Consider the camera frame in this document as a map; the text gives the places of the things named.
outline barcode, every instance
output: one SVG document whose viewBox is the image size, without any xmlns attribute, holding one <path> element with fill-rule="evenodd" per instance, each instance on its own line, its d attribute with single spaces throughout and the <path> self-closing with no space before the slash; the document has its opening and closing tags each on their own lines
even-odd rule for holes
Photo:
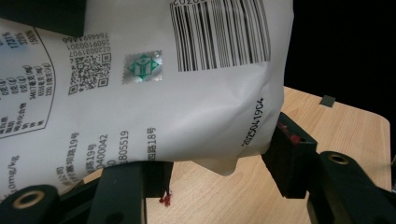
<svg viewBox="0 0 396 224">
<path fill-rule="evenodd" d="M 262 0 L 211 0 L 170 8 L 178 71 L 270 61 Z"/>
<path fill-rule="evenodd" d="M 70 62 L 73 71 L 70 79 L 69 95 L 108 85 L 111 65 L 110 53 L 71 58 Z"/>
</svg>

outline package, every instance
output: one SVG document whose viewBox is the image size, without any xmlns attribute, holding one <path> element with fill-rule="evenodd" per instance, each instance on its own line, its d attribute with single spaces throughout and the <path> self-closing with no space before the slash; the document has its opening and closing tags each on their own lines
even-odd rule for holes
<svg viewBox="0 0 396 224">
<path fill-rule="evenodd" d="M 97 169 L 262 154 L 291 0 L 89 0 L 82 37 L 0 19 L 0 200 Z"/>
</svg>

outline holographic sticker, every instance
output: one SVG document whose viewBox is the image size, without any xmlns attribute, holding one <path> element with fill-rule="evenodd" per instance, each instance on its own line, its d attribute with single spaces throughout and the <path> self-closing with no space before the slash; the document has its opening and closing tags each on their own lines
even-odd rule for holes
<svg viewBox="0 0 396 224">
<path fill-rule="evenodd" d="M 163 80 L 163 53 L 160 50 L 127 55 L 122 84 Z"/>
</svg>

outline wooden table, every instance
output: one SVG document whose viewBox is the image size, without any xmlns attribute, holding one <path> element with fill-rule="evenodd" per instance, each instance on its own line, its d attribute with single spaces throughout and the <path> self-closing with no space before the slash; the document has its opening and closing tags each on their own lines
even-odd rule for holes
<svg viewBox="0 0 396 224">
<path fill-rule="evenodd" d="M 377 114 L 285 88 L 282 112 L 318 141 L 318 152 L 352 157 L 380 188 L 391 189 L 389 122 Z M 305 200 L 282 198 L 261 157 L 240 159 L 232 175 L 175 162 L 171 205 L 147 199 L 154 223 L 310 223 Z"/>
</svg>

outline green logo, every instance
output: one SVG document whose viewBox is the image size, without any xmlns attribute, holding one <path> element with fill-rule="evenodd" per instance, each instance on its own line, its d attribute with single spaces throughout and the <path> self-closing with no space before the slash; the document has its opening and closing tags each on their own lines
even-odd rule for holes
<svg viewBox="0 0 396 224">
<path fill-rule="evenodd" d="M 158 63 L 152 60 L 151 57 L 143 54 L 140 58 L 135 59 L 134 62 L 127 68 L 134 76 L 144 79 L 151 75 L 152 71 L 158 67 Z"/>
</svg>

